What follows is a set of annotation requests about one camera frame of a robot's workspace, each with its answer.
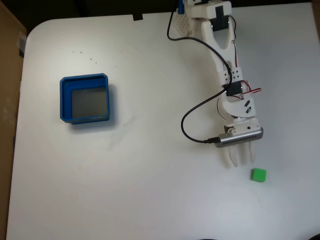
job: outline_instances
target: white plastic bracket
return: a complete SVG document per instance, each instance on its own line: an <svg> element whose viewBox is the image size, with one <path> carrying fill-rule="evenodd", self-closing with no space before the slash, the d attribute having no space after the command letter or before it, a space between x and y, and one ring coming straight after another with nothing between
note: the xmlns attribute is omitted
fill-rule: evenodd
<svg viewBox="0 0 320 240"><path fill-rule="evenodd" d="M244 79L244 76L242 75L242 69L240 66L232 68L231 71L232 71L233 83ZM219 83L221 86L229 83L230 76L227 70L218 71L217 74L218 74Z"/></svg>

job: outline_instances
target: white robotic arm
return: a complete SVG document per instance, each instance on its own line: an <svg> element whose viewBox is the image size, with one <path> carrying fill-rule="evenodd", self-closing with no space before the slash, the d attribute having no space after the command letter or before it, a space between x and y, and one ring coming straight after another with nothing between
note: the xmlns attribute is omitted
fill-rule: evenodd
<svg viewBox="0 0 320 240"><path fill-rule="evenodd" d="M180 15L176 15L175 22L184 22L184 25L174 24L174 26L185 39L187 36L192 36L189 39L195 40L193 36L196 33L196 25L201 21L203 42L215 50L211 49L210 54L217 72L218 83L222 90L226 89L221 91L217 102L218 113L226 121L225 133L211 138L207 143L214 143L218 148L228 147L230 159L237 167L237 145L249 142L250 161L254 162L256 154L253 141L262 138L263 128L256 118L252 94L261 89L251 89L249 83L244 80L241 67L238 64L235 47L236 21L231 16L231 3L229 1L180 0L178 12ZM228 29L226 48L221 48L215 40L215 32L223 29ZM231 83L228 70L232 72ZM184 118L182 119L182 131L190 138L183 129Z"/></svg>

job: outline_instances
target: white tabletop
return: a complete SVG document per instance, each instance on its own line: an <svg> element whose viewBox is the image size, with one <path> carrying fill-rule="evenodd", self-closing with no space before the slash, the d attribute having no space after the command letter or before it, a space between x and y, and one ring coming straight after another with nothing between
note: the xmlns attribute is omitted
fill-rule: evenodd
<svg viewBox="0 0 320 240"><path fill-rule="evenodd" d="M233 9L264 128L254 164L185 138L217 92L209 50L169 13L58 19L27 39L7 240L307 240L320 233L320 45L310 3ZM60 119L59 82L105 73L111 119ZM223 132L216 100L185 121ZM252 168L267 180L250 180Z"/></svg>

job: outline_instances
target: cardboard box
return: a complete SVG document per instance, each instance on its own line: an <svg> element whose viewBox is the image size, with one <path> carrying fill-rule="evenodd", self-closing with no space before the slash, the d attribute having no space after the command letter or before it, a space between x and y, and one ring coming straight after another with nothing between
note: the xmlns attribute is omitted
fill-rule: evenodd
<svg viewBox="0 0 320 240"><path fill-rule="evenodd" d="M0 1L0 240L6 239L26 28Z"/></svg>

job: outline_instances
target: black tape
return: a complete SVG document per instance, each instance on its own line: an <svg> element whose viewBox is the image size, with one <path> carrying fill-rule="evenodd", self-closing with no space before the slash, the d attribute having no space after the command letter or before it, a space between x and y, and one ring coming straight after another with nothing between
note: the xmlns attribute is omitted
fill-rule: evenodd
<svg viewBox="0 0 320 240"><path fill-rule="evenodd" d="M142 13L134 13L132 14L132 16L133 16L133 21L139 21L144 19L144 17L142 16Z"/></svg>

